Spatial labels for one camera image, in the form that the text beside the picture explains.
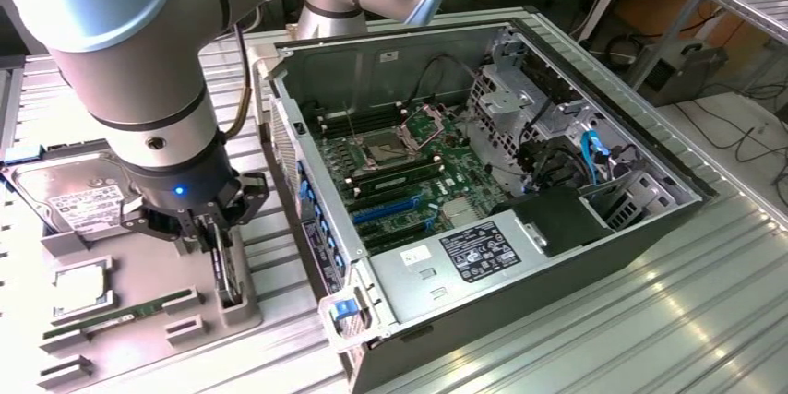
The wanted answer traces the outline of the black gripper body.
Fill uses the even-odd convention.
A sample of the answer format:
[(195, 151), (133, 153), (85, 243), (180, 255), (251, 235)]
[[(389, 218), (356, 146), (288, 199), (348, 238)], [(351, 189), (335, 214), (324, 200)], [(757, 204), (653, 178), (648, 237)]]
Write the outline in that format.
[[(215, 134), (195, 157), (176, 165), (141, 167), (128, 161), (120, 165), (141, 195), (140, 207), (171, 215), (187, 210), (192, 218), (207, 216), (207, 204), (239, 175), (229, 162), (221, 133)], [(121, 204), (121, 210), (139, 208), (131, 202)]]

